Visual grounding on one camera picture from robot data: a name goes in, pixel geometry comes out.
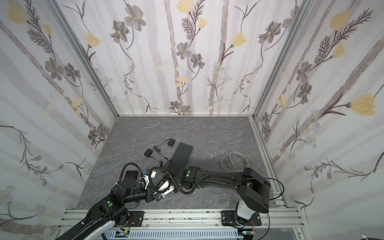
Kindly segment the black power adapter with plug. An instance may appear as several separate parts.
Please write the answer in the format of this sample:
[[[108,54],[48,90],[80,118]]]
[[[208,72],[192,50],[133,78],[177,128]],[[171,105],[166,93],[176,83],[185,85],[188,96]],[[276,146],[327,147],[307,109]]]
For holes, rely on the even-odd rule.
[[[159,163],[159,167],[162,167],[163,166],[163,162],[158,160],[157,158],[153,157],[153,150],[152,149],[147,149],[145,152],[144,152],[144,156],[147,157],[147,158],[150,158],[150,159],[153,159],[153,160],[156,160],[158,163]]]

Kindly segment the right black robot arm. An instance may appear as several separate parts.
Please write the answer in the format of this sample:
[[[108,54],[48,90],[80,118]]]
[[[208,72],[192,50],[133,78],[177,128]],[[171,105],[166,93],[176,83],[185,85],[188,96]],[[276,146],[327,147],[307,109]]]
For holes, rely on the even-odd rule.
[[[164,165],[166,175],[176,190],[191,195],[196,188],[221,188],[237,193],[241,200],[236,207],[236,217],[251,219],[254,213],[268,214],[271,183],[251,168],[239,173],[210,172],[196,166],[182,167],[171,161]]]

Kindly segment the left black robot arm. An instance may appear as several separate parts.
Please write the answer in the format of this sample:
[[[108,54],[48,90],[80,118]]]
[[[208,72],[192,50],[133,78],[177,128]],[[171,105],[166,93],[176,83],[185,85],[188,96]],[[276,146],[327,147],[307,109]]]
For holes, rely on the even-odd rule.
[[[150,185],[152,172],[143,171],[135,163],[127,163],[118,181],[109,193],[94,204],[86,216],[67,230],[58,240],[95,240],[111,228],[127,224],[132,217],[126,208],[128,203],[154,200],[154,188]]]

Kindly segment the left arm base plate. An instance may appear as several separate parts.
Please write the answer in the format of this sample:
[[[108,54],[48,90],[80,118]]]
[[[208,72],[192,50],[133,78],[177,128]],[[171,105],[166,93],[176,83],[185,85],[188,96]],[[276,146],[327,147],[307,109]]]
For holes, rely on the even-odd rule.
[[[115,221],[116,226],[122,228],[141,227],[144,220],[144,214],[144,211],[125,211]]]

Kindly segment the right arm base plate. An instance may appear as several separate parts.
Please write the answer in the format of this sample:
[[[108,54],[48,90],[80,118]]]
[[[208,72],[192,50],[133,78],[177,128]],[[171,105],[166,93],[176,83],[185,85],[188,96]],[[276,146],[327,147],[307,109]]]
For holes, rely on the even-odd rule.
[[[260,214],[255,212],[249,220],[243,220],[236,215],[235,210],[223,210],[221,213],[222,226],[224,227],[257,227],[261,226],[261,217]]]

